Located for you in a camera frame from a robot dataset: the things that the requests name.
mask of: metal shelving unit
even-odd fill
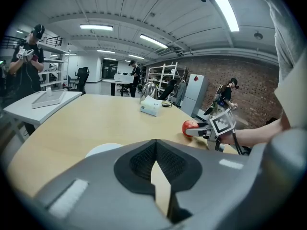
[[[174,65],[171,63],[171,65],[163,64],[163,66],[160,67],[149,67],[147,81],[158,82],[158,91],[163,92],[164,89],[161,86],[162,83],[168,84],[167,81],[163,81],[163,77],[169,76],[170,79],[178,79],[178,81],[181,82],[183,81],[186,68],[187,67],[180,66],[178,62],[176,62]],[[176,91],[177,88],[174,88],[173,92],[167,98],[168,101],[170,98],[173,98]]]
[[[68,85],[68,66],[69,66],[69,56],[67,61],[62,60],[64,54],[69,54],[70,52],[62,50],[59,47],[54,47],[54,46],[50,46],[48,44],[44,44],[39,42],[38,45],[44,50],[44,51],[48,51],[54,54],[58,54],[59,55],[59,59],[50,59],[50,58],[44,58],[44,62],[46,63],[58,63],[58,70],[56,71],[43,71],[40,72],[39,75],[44,75],[47,74],[46,76],[46,83],[43,83],[40,85],[40,87],[46,87],[52,84],[57,84],[57,83],[66,83],[66,85]],[[57,81],[49,81],[49,74],[53,74],[57,77]]]

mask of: fluorescent light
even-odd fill
[[[103,52],[103,53],[111,53],[111,54],[115,54],[115,52],[113,51],[106,51],[106,50],[97,50],[98,52]]]
[[[80,25],[80,28],[113,31],[113,26],[111,25]]]
[[[145,59],[143,57],[139,57],[139,56],[134,56],[134,55],[129,55],[130,57],[136,57],[136,58],[139,58],[139,59]]]
[[[228,23],[229,29],[232,32],[239,32],[238,22],[236,16],[228,0],[215,0],[217,5],[223,12],[223,15]]]
[[[150,38],[148,36],[145,36],[143,34],[140,36],[140,38],[145,39],[145,40],[147,40],[149,42],[152,42],[154,44],[157,44],[157,45],[159,45],[162,48],[168,48],[168,46],[166,46],[165,44],[162,44],[162,43],[158,42],[157,40],[154,40],[154,39],[152,39],[152,38]]]
[[[104,58],[104,59],[108,59],[108,60],[115,60],[115,59],[111,59],[111,58]]]

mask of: doorway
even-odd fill
[[[118,61],[104,59],[102,64],[102,79],[114,79],[117,73]]]

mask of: ceiling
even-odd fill
[[[276,55],[275,29],[269,7],[262,0],[229,0],[239,32],[230,32],[216,2],[200,0],[28,0],[19,19],[41,23],[73,44],[72,51],[115,51],[112,58],[128,54],[144,63],[177,57],[177,53],[212,48],[235,48]],[[113,26],[113,31],[84,30],[80,24]],[[254,37],[259,32],[262,40]],[[140,38],[145,34],[169,46]]]

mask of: refrigerator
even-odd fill
[[[202,75],[191,74],[181,110],[191,117],[196,117],[209,85],[209,80]]]

